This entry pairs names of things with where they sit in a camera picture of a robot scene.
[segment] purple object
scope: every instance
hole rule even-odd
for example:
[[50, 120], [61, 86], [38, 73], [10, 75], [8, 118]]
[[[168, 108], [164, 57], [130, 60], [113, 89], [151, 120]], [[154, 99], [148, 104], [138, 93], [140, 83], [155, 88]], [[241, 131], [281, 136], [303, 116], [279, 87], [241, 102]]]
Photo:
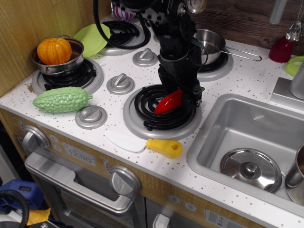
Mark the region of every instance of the purple object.
[[113, 14], [119, 20], [130, 21], [135, 17], [135, 14], [128, 13], [126, 11], [122, 11], [119, 7], [113, 7]]

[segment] black coil burner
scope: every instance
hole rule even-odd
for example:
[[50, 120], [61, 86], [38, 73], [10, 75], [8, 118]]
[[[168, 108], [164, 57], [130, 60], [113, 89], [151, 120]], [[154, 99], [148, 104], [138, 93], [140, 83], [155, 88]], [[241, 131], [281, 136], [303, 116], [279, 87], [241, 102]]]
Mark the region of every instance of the black coil burner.
[[228, 54], [222, 52], [214, 62], [207, 65], [203, 65], [199, 70], [199, 72], [203, 73], [203, 72], [219, 69], [221, 66], [225, 65], [227, 61], [228, 61]]
[[93, 64], [86, 59], [79, 69], [70, 74], [58, 76], [43, 74], [43, 79], [47, 83], [44, 85], [46, 90], [68, 86], [81, 87], [88, 83], [92, 77], [96, 77], [96, 70], [94, 70]]
[[183, 108], [176, 108], [170, 112], [157, 115], [154, 113], [156, 105], [168, 94], [162, 85], [144, 87], [136, 95], [134, 104], [138, 115], [144, 120], [143, 125], [147, 130], [168, 130], [185, 124], [195, 115], [195, 109], [187, 113]]
[[127, 21], [111, 20], [103, 23], [110, 29], [110, 40], [119, 45], [127, 43], [133, 37], [138, 37], [140, 34], [137, 27]]

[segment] oven door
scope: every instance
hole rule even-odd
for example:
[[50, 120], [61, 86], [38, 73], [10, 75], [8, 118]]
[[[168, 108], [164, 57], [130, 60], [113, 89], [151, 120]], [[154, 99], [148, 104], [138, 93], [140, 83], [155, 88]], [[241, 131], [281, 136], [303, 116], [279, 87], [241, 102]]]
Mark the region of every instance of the oven door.
[[74, 228], [146, 227], [143, 197], [137, 195], [130, 199], [117, 195], [108, 179], [62, 157], [58, 159], [64, 166], [32, 152], [25, 166], [42, 179], [43, 187], [64, 223]]

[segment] small saucepan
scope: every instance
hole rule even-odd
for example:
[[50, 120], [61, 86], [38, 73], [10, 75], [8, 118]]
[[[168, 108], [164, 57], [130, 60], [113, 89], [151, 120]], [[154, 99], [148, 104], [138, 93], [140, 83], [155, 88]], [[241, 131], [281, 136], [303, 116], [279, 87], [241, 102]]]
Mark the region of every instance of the small saucepan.
[[285, 187], [291, 200], [304, 206], [304, 145], [298, 149], [294, 163], [285, 177]]
[[[253, 61], [261, 61], [261, 56], [245, 52], [242, 50], [238, 50], [231, 47], [226, 47], [226, 41], [225, 39], [218, 33], [210, 31], [208, 29], [198, 29], [197, 33], [195, 33], [194, 38], [199, 41], [200, 44], [203, 45], [204, 48], [202, 48], [201, 51], [201, 61], [203, 65], [210, 64], [217, 60], [221, 53], [226, 53], [233, 56], [238, 56], [242, 58], [246, 58]], [[252, 59], [245, 56], [240, 56], [236, 54], [232, 54], [230, 52], [223, 51], [224, 48], [232, 49], [235, 51], [239, 51], [242, 53], [246, 53], [248, 55], [256, 56], [258, 59]]]
[[48, 76], [61, 76], [67, 75], [77, 70], [83, 63], [84, 57], [82, 55], [84, 51], [84, 45], [77, 39], [66, 39], [72, 48], [72, 55], [68, 62], [58, 65], [46, 65], [38, 57], [37, 47], [32, 52], [32, 60], [36, 64], [38, 70]]

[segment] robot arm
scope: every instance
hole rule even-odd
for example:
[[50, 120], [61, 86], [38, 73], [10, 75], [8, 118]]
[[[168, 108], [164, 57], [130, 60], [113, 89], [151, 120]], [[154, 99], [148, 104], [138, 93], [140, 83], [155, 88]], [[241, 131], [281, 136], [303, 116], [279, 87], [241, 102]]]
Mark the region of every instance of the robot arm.
[[183, 0], [112, 0], [122, 10], [136, 12], [151, 24], [160, 41], [158, 70], [168, 94], [180, 88], [184, 91], [182, 106], [187, 111], [201, 103], [201, 87], [197, 73], [202, 66], [201, 48], [191, 40], [195, 22], [187, 13]]

